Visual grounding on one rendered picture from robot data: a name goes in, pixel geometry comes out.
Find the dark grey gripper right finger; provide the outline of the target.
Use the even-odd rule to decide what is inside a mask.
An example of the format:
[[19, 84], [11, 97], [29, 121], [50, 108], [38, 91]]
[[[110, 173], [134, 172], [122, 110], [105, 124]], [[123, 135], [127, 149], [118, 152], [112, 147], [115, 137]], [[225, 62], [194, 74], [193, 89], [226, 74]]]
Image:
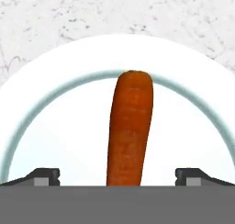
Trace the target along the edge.
[[199, 168], [177, 168], [175, 170], [175, 177], [176, 186], [235, 186], [235, 184], [210, 177]]

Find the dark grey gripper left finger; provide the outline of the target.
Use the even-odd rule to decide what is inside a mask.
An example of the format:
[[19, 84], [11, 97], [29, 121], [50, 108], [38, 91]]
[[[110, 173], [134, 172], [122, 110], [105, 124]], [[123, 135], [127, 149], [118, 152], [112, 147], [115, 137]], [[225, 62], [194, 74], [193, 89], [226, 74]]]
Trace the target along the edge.
[[1, 186], [59, 186], [60, 175], [59, 168], [37, 168], [25, 177], [2, 183]]

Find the orange carrot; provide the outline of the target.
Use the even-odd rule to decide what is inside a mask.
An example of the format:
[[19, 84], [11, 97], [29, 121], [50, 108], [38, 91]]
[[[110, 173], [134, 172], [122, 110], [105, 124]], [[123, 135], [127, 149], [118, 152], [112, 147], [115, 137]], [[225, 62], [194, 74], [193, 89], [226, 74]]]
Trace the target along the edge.
[[106, 184], [140, 185], [153, 109], [153, 82], [141, 71], [117, 79], [110, 113]]

